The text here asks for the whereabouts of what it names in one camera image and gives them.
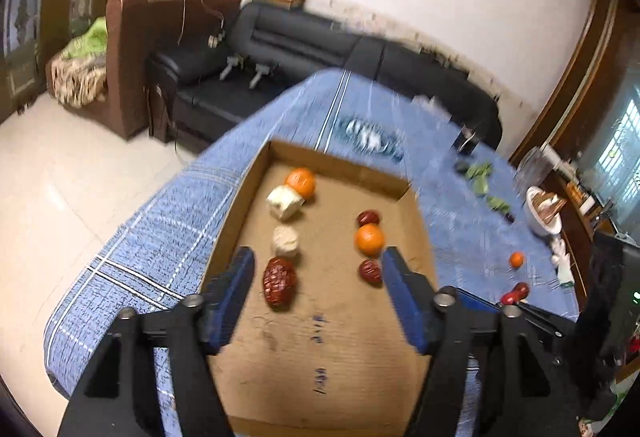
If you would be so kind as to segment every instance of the white bowl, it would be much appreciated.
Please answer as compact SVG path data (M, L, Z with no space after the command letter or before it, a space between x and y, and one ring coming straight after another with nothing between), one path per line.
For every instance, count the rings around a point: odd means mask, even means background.
M559 235L560 230L562 229L562 220L560 220L560 213L554 216L553 220L547 226L538 215L537 211L534 209L533 204L531 204L531 199L534 195L540 193L542 190L536 186L532 186L527 190L527 200L522 207L522 211L524 212L524 217L527 219L527 224L529 224L529 229L533 231L534 234L539 237L550 237L552 235Z

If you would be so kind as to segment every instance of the cardboard box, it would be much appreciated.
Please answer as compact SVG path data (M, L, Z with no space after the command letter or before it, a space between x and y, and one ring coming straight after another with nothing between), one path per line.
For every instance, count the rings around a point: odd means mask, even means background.
M286 222L300 236L298 289L287 312L262 294L280 221L266 205L292 168L317 175L316 195ZM386 245L412 271L436 276L427 233L409 183L311 149L271 141L257 155L214 247L203 283L224 271L236 248L250 246L256 273L231 344L210 358L236 433L268 436L401 435L428 358L406 343L384 288L358 276L356 216L381 214Z

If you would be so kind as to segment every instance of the white glove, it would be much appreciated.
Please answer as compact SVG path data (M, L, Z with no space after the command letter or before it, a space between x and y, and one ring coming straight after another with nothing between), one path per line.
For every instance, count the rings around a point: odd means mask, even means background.
M551 250L554 252L554 255L558 255L559 257L566 254L566 244L562 237L553 237L551 239Z
M560 287L573 287L575 284L574 274L571 272L571 258L564 255L558 260L558 281Z

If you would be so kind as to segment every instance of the red object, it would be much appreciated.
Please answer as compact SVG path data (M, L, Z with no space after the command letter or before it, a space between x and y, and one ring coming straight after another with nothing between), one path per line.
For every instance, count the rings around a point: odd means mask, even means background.
M528 283L518 282L516 283L516 287L500 298L500 303L502 305L513 305L529 296L529 292L530 288Z
M285 258L271 258L262 274L264 299L271 307L288 306L296 292L298 276Z
M363 260L358 266L360 277L370 285L382 284L382 273L380 266L372 260Z
M636 352L640 352L640 336L632 338L629 343L629 354L635 354Z
M376 210L365 210L357 216L357 221L360 227L367 224L378 225L380 223L380 214Z

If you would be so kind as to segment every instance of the tofu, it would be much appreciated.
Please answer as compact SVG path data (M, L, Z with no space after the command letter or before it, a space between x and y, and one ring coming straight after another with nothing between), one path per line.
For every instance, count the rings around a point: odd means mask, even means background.
M300 248L298 232L289 226L278 226L273 230L273 252L276 257L293 258Z
M267 197L269 211L280 221L286 221L298 213L305 199L288 186L276 186Z

